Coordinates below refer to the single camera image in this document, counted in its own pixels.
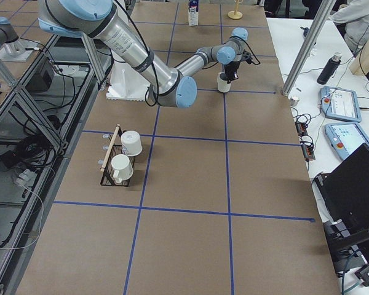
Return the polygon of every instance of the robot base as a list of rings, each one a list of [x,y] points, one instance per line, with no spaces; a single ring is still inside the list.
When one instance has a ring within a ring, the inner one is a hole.
[[[26,49],[28,48],[35,48],[38,43],[36,42],[30,42],[30,41],[25,41],[22,40],[22,44],[23,46],[25,46]],[[20,55],[9,55],[6,48],[3,47],[2,49],[0,49],[0,59],[2,61],[13,61],[13,62],[21,62],[24,63],[27,61],[27,59],[29,59],[30,55],[34,52],[34,50],[26,50],[25,52],[23,52]]]
[[[144,101],[150,83],[127,63],[115,62],[111,75],[111,86],[106,98],[109,100]]]

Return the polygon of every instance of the white mug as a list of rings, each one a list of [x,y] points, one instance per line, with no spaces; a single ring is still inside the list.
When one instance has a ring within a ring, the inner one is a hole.
[[[134,157],[141,154],[142,144],[140,134],[136,131],[126,131],[121,136],[123,154]]]
[[[128,180],[133,175],[133,166],[131,166],[130,158],[126,155],[115,155],[111,160],[111,166],[114,170],[113,178],[116,183]]]

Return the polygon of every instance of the screen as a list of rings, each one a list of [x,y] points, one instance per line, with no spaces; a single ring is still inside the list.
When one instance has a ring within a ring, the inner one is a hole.
[[[369,146],[364,143],[324,180],[332,218],[351,234],[369,228]],[[369,263],[369,241],[358,244]]]
[[[354,97],[352,92],[339,89],[330,89],[331,112],[333,114],[356,118]]]
[[[335,125],[332,126],[332,129],[349,154],[352,154],[365,142],[365,139],[355,124]]]

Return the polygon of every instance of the brown cardboard floor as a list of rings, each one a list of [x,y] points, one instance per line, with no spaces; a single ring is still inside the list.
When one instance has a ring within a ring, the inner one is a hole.
[[[338,294],[263,11],[244,7],[235,22],[231,9],[203,5],[202,26],[190,28],[185,6],[136,5],[171,66],[237,25],[261,65],[242,65],[226,95],[220,66],[196,74],[189,109],[100,93],[18,295]],[[130,187],[100,187],[101,133],[117,123],[141,133],[144,150]]]

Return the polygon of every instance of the white table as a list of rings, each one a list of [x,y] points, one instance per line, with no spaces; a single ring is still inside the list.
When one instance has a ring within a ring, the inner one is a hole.
[[[276,55],[279,59],[280,71],[283,75],[283,79],[287,78],[287,74],[290,72],[295,58],[303,43],[303,30],[302,27],[311,26],[312,20],[296,20],[296,19],[284,19],[284,18],[269,18],[268,25],[271,30],[272,40],[274,43]],[[343,38],[340,36],[336,26],[331,21],[327,21],[324,25],[320,36],[317,38],[317,44],[314,46],[310,57],[306,60],[306,63],[301,72],[309,71],[310,69],[323,68],[327,61],[333,56],[335,52],[342,53],[342,63],[348,61],[352,54],[348,49]],[[350,72],[349,65],[352,60],[341,65],[336,74],[331,77],[326,85],[331,87],[341,87],[344,89],[351,89],[357,92],[359,98],[360,107],[369,108],[369,84],[365,76],[355,76]],[[293,90],[288,97],[296,95],[300,98],[300,102],[295,107],[299,114],[310,113],[315,116],[320,112],[320,89],[324,85],[320,85],[316,82],[317,77],[321,73],[321,69],[317,71],[311,71],[309,73],[301,74],[293,87]],[[362,121],[361,127],[365,133],[369,136],[369,111],[361,111]],[[330,145],[328,138],[325,136],[323,127],[320,126],[339,122],[332,119],[326,119],[323,114],[312,119],[307,132],[313,137],[316,142],[315,157],[309,164],[309,177],[312,179],[320,172],[333,171],[342,160],[338,157],[337,153]],[[321,194],[314,185],[314,195],[317,200],[317,206],[319,207],[319,213],[323,222],[331,220],[330,215],[322,200]],[[345,287],[348,288],[357,280],[354,275],[354,270],[350,271],[345,278]],[[359,286],[349,294],[351,295],[369,295],[369,287]]]

